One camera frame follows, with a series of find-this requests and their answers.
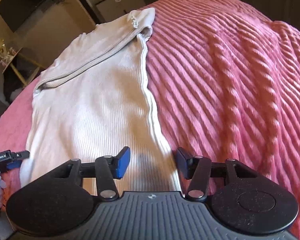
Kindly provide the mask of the wrapped flower bouquet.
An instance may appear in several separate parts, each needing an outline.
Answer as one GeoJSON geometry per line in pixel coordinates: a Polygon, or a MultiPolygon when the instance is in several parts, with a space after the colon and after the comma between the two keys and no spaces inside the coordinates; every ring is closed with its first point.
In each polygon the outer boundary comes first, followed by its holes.
{"type": "Polygon", "coordinates": [[[5,45],[5,42],[4,42],[4,39],[0,38],[0,63],[6,67],[8,66],[13,58],[15,57],[16,55],[16,51],[14,48],[10,47],[10,48],[7,48],[7,46],[5,45]]]}

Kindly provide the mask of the white ribbed knit sweater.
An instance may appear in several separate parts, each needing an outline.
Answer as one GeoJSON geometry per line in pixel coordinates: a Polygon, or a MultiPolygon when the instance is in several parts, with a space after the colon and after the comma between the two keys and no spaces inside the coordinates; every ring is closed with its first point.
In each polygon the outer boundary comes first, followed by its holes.
{"type": "Polygon", "coordinates": [[[39,77],[22,186],[70,159],[84,163],[131,150],[123,191],[179,191],[172,150],[148,89],[147,41],[155,9],[133,10],[75,38],[39,77]]]}

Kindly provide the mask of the yellow legged side shelf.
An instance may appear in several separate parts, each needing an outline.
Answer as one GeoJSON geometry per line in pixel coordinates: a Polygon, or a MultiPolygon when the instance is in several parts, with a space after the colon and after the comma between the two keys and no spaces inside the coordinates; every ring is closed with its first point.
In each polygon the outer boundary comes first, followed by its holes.
{"type": "Polygon", "coordinates": [[[23,47],[18,48],[17,50],[15,50],[17,53],[15,55],[15,57],[13,58],[12,62],[4,67],[3,66],[3,70],[2,70],[2,74],[4,74],[4,72],[8,69],[11,68],[13,70],[13,72],[15,73],[15,75],[17,76],[17,78],[20,80],[20,82],[23,84],[23,88],[27,87],[35,78],[36,76],[43,70],[46,70],[46,67],[44,67],[42,64],[38,63],[37,61],[31,59],[30,57],[26,56],[25,54],[23,54],[23,47]],[[32,64],[35,66],[35,69],[32,71],[32,74],[28,77],[25,78],[22,76],[22,74],[19,72],[19,70],[17,69],[17,67],[15,66],[15,64],[13,63],[13,61],[15,59],[17,59],[18,57],[21,57],[23,60],[27,61],[28,63],[32,64]]]}

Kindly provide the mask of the grey drawer nightstand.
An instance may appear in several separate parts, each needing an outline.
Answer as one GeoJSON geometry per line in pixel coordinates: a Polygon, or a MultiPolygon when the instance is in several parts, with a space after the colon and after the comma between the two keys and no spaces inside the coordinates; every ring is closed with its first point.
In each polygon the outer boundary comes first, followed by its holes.
{"type": "Polygon", "coordinates": [[[95,7],[104,22],[110,22],[145,5],[144,0],[102,0],[95,7]]]}

